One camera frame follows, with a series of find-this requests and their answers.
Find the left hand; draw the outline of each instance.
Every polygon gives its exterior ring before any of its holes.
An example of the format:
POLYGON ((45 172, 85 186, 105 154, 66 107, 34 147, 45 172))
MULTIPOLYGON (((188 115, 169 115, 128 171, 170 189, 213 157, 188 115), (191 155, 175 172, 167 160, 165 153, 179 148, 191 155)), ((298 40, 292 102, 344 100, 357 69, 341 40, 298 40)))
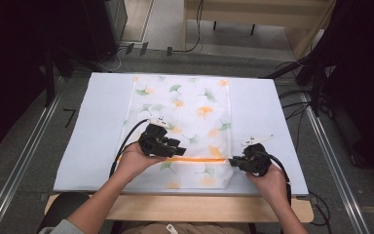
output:
POLYGON ((141 151, 139 143, 129 145, 120 157, 115 174, 125 177, 131 182, 135 177, 144 172, 148 167, 165 161, 166 157, 161 156, 145 156, 141 151))

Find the right hand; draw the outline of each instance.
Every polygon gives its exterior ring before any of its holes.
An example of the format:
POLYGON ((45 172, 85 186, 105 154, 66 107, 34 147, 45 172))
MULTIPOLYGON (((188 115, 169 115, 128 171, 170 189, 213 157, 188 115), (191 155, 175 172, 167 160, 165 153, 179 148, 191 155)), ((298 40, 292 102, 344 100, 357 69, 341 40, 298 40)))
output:
POLYGON ((275 165, 272 164, 264 176, 255 176, 252 173, 245 173, 245 175, 257 186, 260 194, 269 204, 287 201, 284 173, 275 165))

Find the person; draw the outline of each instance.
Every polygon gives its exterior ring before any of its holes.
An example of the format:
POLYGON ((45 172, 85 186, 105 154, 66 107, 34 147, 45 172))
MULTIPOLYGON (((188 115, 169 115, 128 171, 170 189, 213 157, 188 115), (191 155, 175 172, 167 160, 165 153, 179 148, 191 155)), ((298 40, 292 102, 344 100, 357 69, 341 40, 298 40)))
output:
MULTIPOLYGON (((99 233, 110 209, 126 185, 148 167, 165 160, 166 158, 160 156, 145 156, 138 143, 129 145, 121 156, 116 172, 90 199, 57 227, 46 227, 39 233, 99 233)), ((246 173, 246 176, 259 188, 261 196, 272 207, 279 219, 283 233, 307 233, 287 202, 285 180, 281 169, 272 165, 264 176, 257 177, 250 173, 246 173)), ((183 228, 189 227, 189 233, 249 233, 248 227, 245 229, 237 223, 212 225, 216 224, 188 223, 183 224, 183 228)), ((175 229, 175 232, 172 233, 183 233, 177 230, 177 224, 174 224, 171 228, 175 229)), ((160 231, 170 233, 166 230, 166 225, 162 223, 161 225, 160 223, 147 223, 137 227, 128 226, 128 229, 122 233, 160 233, 160 231)))

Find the metal rail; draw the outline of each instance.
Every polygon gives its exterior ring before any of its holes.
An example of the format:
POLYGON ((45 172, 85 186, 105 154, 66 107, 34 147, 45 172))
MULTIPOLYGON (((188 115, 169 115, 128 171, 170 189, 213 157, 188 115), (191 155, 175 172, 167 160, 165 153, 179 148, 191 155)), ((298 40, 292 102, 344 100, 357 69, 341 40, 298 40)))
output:
MULTIPOLYGON (((310 98, 307 95, 302 95, 302 100, 307 101, 309 99, 310 98)), ((335 153, 333 152, 332 146, 327 138, 320 119, 315 115, 314 111, 310 107, 308 107, 307 110, 310 122, 318 138, 321 150, 323 151, 324 158, 326 159, 329 170, 332 173, 333 180, 335 181, 336 187, 339 190, 339 194, 342 198, 345 209, 348 212, 348 216, 354 227, 355 233, 370 233, 360 210, 360 206, 357 203, 355 195, 345 178, 335 153)))
POLYGON ((59 77, 56 83, 58 85, 59 91, 57 92, 53 102, 44 109, 37 125, 35 126, 31 136, 29 137, 28 142, 20 153, 17 163, 15 164, 11 174, 9 175, 4 187, 0 191, 0 222, 2 221, 5 212, 11 204, 11 201, 14 198, 14 195, 26 172, 26 169, 28 168, 29 162, 31 161, 35 153, 35 149, 38 146, 38 143, 54 114, 65 82, 66 81, 64 80, 64 78, 59 77))

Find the handheld controller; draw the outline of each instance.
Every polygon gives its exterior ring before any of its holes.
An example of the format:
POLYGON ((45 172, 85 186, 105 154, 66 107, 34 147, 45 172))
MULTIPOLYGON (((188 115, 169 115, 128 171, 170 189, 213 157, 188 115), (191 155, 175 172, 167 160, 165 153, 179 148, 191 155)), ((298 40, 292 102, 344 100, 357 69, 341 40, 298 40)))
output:
POLYGON ((264 176, 268 172, 272 161, 261 143, 248 145, 243 154, 229 159, 230 165, 255 176, 264 176))
POLYGON ((145 155, 171 158, 174 155, 182 156, 185 153, 186 148, 178 147, 180 140, 165 136, 167 134, 165 127, 167 126, 168 124, 162 118, 150 121, 138 140, 145 155))

